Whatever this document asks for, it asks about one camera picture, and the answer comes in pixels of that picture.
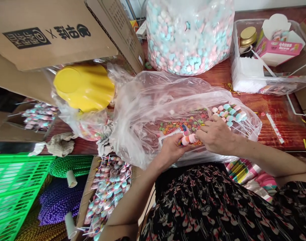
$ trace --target red wooden surface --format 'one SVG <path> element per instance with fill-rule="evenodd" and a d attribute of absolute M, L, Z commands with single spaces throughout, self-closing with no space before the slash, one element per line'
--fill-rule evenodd
<path fill-rule="evenodd" d="M 269 18 L 274 13 L 282 13 L 286 15 L 288 19 L 300 23 L 306 18 L 306 7 L 238 12 L 235 14 L 235 20 L 249 18 Z M 143 48 L 147 53 L 147 42 L 144 42 Z M 206 73 L 196 77 L 209 82 L 213 86 L 225 88 L 224 83 L 232 82 L 230 60 L 225 60 L 224 62 L 214 66 Z M 306 139 L 306 123 L 301 120 L 300 116 L 296 116 L 292 113 L 286 96 L 245 93 L 241 93 L 240 95 L 233 95 L 234 97 L 239 98 L 253 111 L 259 113 L 269 113 L 285 141 L 283 144 L 281 144 L 268 118 L 266 116 L 260 116 L 263 124 L 261 133 L 259 135 L 260 143 L 278 148 L 283 151 L 305 150 L 303 139 Z M 291 95 L 291 99 L 294 103 L 296 111 L 300 113 L 300 106 L 294 95 Z M 50 130 L 47 141 L 50 140 L 53 135 L 67 131 L 70 131 L 69 126 L 63 121 L 57 120 Z M 97 145 L 95 142 L 89 142 L 81 138 L 77 138 L 75 140 L 75 148 L 72 154 L 97 154 Z"/>

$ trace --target cardboard tube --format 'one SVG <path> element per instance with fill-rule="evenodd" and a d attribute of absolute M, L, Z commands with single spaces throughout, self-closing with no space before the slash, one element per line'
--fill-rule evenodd
<path fill-rule="evenodd" d="M 65 224 L 66 224 L 68 238 L 72 239 L 76 235 L 77 230 L 76 230 L 76 226 L 73 220 L 73 214 L 71 212 L 66 214 Z"/>
<path fill-rule="evenodd" d="M 72 170 L 69 170 L 67 173 L 67 182 L 68 186 L 70 188 L 75 187 L 77 185 L 77 180 L 75 178 L 74 172 Z"/>

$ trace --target green plastic crate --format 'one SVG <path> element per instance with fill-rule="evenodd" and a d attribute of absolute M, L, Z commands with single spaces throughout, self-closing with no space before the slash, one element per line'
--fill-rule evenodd
<path fill-rule="evenodd" d="M 13 241 L 54 156 L 0 154 L 0 241 Z"/>

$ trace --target green tinsel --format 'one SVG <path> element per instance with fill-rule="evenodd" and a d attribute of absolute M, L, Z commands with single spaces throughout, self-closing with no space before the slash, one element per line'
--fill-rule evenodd
<path fill-rule="evenodd" d="M 69 170 L 74 176 L 87 175 L 90 171 L 94 156 L 66 156 L 56 158 L 49 167 L 49 174 L 55 177 L 66 178 Z"/>

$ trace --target woman's right hand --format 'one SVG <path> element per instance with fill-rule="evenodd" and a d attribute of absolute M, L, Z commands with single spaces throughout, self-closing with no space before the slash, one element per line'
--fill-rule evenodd
<path fill-rule="evenodd" d="M 246 138 L 234 134 L 226 123 L 217 115 L 212 116 L 213 121 L 204 122 L 196 132 L 196 137 L 205 145 L 206 149 L 225 156 L 238 156 L 239 150 L 246 144 Z"/>

